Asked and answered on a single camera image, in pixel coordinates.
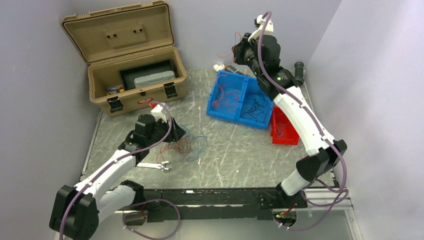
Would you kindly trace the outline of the red plastic bin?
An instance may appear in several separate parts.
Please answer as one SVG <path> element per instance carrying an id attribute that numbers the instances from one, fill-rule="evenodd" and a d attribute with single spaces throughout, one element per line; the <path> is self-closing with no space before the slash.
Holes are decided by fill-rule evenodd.
<path id="1" fill-rule="evenodd" d="M 283 111 L 273 106 L 272 114 L 270 118 L 272 143 L 277 145 L 292 145 L 297 146 L 300 137 L 291 124 L 289 118 L 283 113 Z"/>

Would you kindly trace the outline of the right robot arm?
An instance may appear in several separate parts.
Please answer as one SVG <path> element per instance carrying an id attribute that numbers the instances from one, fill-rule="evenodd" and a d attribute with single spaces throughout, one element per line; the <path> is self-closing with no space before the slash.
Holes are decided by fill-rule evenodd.
<path id="1" fill-rule="evenodd" d="M 276 186 L 276 203 L 282 208 L 289 207 L 306 187 L 337 164 L 341 164 L 346 174 L 343 158 L 346 142 L 329 133 L 302 94 L 304 64 L 296 62 L 294 73 L 280 66 L 280 45 L 274 36 L 267 34 L 245 33 L 232 50 L 235 63 L 250 68 L 260 89 L 288 118 L 307 153 L 296 162 L 295 170 Z"/>

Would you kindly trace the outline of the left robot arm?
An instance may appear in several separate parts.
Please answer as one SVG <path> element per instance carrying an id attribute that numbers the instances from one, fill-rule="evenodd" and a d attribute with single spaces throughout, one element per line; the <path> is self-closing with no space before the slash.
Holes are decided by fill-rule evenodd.
<path id="1" fill-rule="evenodd" d="M 142 114 L 112 157 L 92 175 L 74 186 L 63 185 L 56 193 L 49 228 L 73 240 L 88 240 L 99 224 L 124 207 L 139 209 L 144 187 L 125 180 L 112 188 L 123 175 L 138 166 L 150 149 L 165 142 L 177 142 L 186 131 L 174 120 Z"/>

